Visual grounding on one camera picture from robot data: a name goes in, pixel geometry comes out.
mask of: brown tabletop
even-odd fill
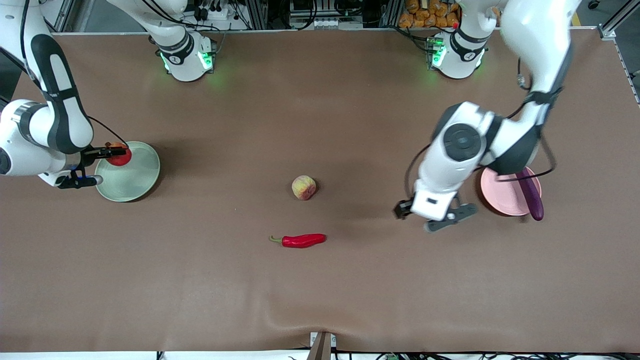
[[[436,234],[391,210],[448,106],[523,99],[497,34],[459,81],[394,32],[234,34],[194,83],[146,36],[58,37],[87,113],[163,173],[130,204],[0,179],[0,350],[297,348],[324,329],[342,350],[640,352],[640,112],[614,44],[572,35],[544,221],[481,208]],[[24,77],[19,97],[42,99]],[[473,179],[461,196],[477,201]],[[328,240],[268,241],[304,233]]]

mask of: eggplant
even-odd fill
[[[529,207],[531,217],[533,217],[535,221],[540,221],[545,216],[545,208],[542,206],[542,199],[540,199],[540,194],[538,193],[536,184],[531,178],[523,179],[523,177],[531,175],[533,174],[530,174],[525,168],[516,174],[516,178],[519,179],[518,184],[520,184],[520,188],[524,194],[524,199],[527,201],[527,207]]]

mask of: floor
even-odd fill
[[[43,6],[56,6],[61,0],[49,0]],[[613,15],[626,0],[602,0],[598,8],[589,10],[587,0],[578,9],[578,16],[583,26],[596,26]],[[86,0],[83,2],[83,12],[89,16],[71,24],[72,31],[87,33],[105,32],[139,32],[141,26],[123,11],[107,3],[106,0]],[[640,70],[640,11],[634,13],[616,30],[616,41],[630,74]],[[0,54],[0,110],[4,108],[4,100],[11,99],[15,85],[18,82],[20,70]],[[632,80],[640,91],[640,76]]]

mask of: black cable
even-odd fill
[[[50,30],[53,30],[54,33],[58,32],[58,30],[56,30],[56,28],[54,28],[53,25],[51,25],[51,23],[47,20],[47,18],[45,18],[44,16],[42,18],[44,19],[44,22],[47,24],[47,27],[49,27]]]
[[[308,28],[309,26],[311,26],[311,24],[314,23],[316,19],[316,15],[318,14],[318,4],[316,0],[310,0],[310,1],[311,1],[311,7],[309,9],[309,21],[307,21],[307,23],[298,30],[304,30]]]
[[[123,144],[125,144],[127,146],[127,149],[129,148],[129,144],[126,141],[124,141],[124,139],[121,138],[120,135],[116,134],[115,131],[111,130],[107,125],[103,124],[100,120],[96,119],[95,117],[91,117],[91,116],[88,116],[88,115],[87,115],[87,117],[89,119],[97,122],[98,124],[100,124],[105,129],[107,129],[111,134],[113,134],[113,136],[117,137],[118,140],[120,140]]]
[[[411,163],[409,164],[409,167],[406,169],[406,171],[404,172],[404,193],[406,194],[406,196],[408,198],[411,198],[413,191],[410,190],[409,188],[409,177],[411,176],[411,170],[413,170],[413,166],[415,165],[415,162],[418,161],[418,158],[420,157],[420,155],[422,155],[422,153],[424,153],[425,151],[427,151],[427,149],[429,148],[429,146],[431,146],[431,144],[423,147],[411,160]]]
[[[187,26],[194,26],[194,25],[193,25],[193,24],[191,24],[191,23],[183,22],[183,21],[179,21],[179,20],[176,20],[176,19],[174,19],[173,17],[171,17],[171,16],[170,16],[170,15],[169,15],[169,14],[168,14],[164,9],[162,9],[162,7],[160,7],[160,6],[157,4],[156,0],[150,0],[150,1],[151,1],[154,5],[156,5],[156,6],[157,6],[157,8],[158,8],[158,9],[160,9],[160,11],[162,11],[165,15],[163,15],[163,14],[162,14],[162,13],[160,13],[158,10],[156,10],[156,8],[154,8],[153,6],[151,6],[151,4],[149,4],[147,0],[142,0],[142,2],[143,2],[143,3],[145,3],[145,5],[146,5],[148,8],[150,8],[151,10],[153,10],[153,11],[154,11],[154,13],[156,13],[158,16],[160,16],[160,17],[161,17],[161,18],[163,18],[164,20],[167,20],[167,21],[173,22],[173,23],[175,23],[175,24],[187,25]],[[212,26],[212,25],[204,25],[204,24],[203,24],[203,25],[201,25],[200,27],[202,27],[202,28],[209,28],[209,29],[212,29],[212,30],[220,31],[220,29],[218,29],[217,27]]]
[[[534,174],[534,175],[530,175],[530,176],[521,177],[520,179],[498,180],[498,182],[500,182],[500,183],[510,183],[512,181],[533,179],[534,177],[541,177],[541,176],[544,176],[544,175],[547,175],[547,174],[553,172],[556,169],[556,166],[557,166],[556,157],[554,156],[554,152],[551,151],[551,147],[547,143],[547,139],[545,138],[545,135],[542,132],[540,132],[540,144],[542,144],[542,149],[544,149],[545,154],[549,158],[549,163],[550,163],[550,166],[551,166],[551,168],[549,170],[541,172],[539,174]],[[516,357],[512,358],[512,360],[521,360],[521,359],[519,359],[516,356]]]
[[[285,29],[291,29],[291,25],[289,24],[289,21],[287,21],[287,20],[284,18],[284,14],[285,14],[285,12],[286,12],[286,11],[285,11],[286,9],[285,9],[285,7],[284,7],[284,6],[285,6],[285,3],[286,3],[286,2],[287,2],[287,0],[281,0],[281,1],[280,1],[280,9],[278,9],[278,17],[280,18],[280,21],[282,21],[282,24],[284,25],[284,28],[285,28]]]
[[[234,9],[234,11],[236,12],[236,14],[238,15],[238,17],[240,18],[240,20],[242,20],[242,22],[244,23],[244,25],[246,26],[247,30],[252,30],[251,25],[249,24],[249,22],[246,20],[246,17],[244,17],[244,14],[242,13],[242,11],[240,10],[240,6],[238,5],[238,3],[234,0],[229,0],[229,4],[231,4],[231,7]]]
[[[426,37],[424,37],[424,38],[423,37],[417,37],[415,35],[411,35],[411,33],[407,34],[401,28],[398,28],[397,26],[394,26],[394,25],[384,25],[383,28],[389,28],[389,29],[396,30],[397,32],[402,34],[402,36],[404,36],[404,37],[413,37],[414,39],[421,40],[421,41],[426,41],[427,40]]]
[[[24,1],[22,7],[22,22],[20,23],[20,50],[22,51],[22,61],[24,61],[24,69],[29,78],[33,78],[31,71],[29,70],[29,64],[27,63],[27,52],[24,48],[24,28],[27,23],[27,12],[29,11],[29,0]]]
[[[518,115],[518,113],[520,113],[522,111],[522,109],[524,108],[524,106],[526,105],[525,102],[523,102],[522,104],[520,104],[520,106],[516,109],[516,111],[514,111],[513,113],[511,113],[511,115],[507,116],[507,119],[511,119],[512,117]]]
[[[518,58],[518,86],[522,89],[522,90],[531,90],[531,86],[526,86],[524,84],[524,77],[522,75],[522,73],[520,72],[520,61],[521,59]]]
[[[344,1],[344,11],[343,11],[343,10],[340,10],[340,8],[339,8],[339,6],[338,6],[338,2],[340,2],[340,1]],[[346,3],[346,0],[335,0],[335,1],[333,2],[333,9],[334,9],[337,13],[339,13],[340,15],[342,15],[342,16],[355,16],[355,15],[360,15],[360,14],[362,13],[362,7],[363,7],[363,5],[364,5],[364,3],[362,3],[362,5],[360,5],[359,9],[357,9],[357,10],[355,10],[354,12],[352,12],[352,13],[349,13],[349,14],[348,14],[348,11],[349,11],[349,10],[347,9],[347,3]]]
[[[455,34],[456,33],[455,31],[445,30],[445,29],[443,29],[443,28],[441,28],[439,26],[432,26],[432,28],[436,28],[436,29],[438,29],[438,30],[440,30],[440,31],[442,31],[444,33],[447,33],[447,34]]]
[[[409,28],[406,29],[407,34],[409,35],[409,38],[411,39],[411,41],[413,42],[413,44],[420,50],[424,51],[425,54],[429,53],[429,50],[425,49],[424,47],[420,46],[420,44],[418,43],[418,40],[416,40],[416,38],[411,35],[411,33],[409,32]]]

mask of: red apple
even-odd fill
[[[122,165],[126,165],[128,162],[131,161],[131,150],[129,150],[129,147],[126,146],[125,144],[121,142],[111,142],[111,143],[106,143],[105,146],[110,149],[117,148],[117,147],[122,147],[126,149],[126,153],[124,155],[112,156],[110,158],[107,158],[107,161],[109,162],[109,164],[112,164],[113,166],[116,166],[116,167],[121,167]]]

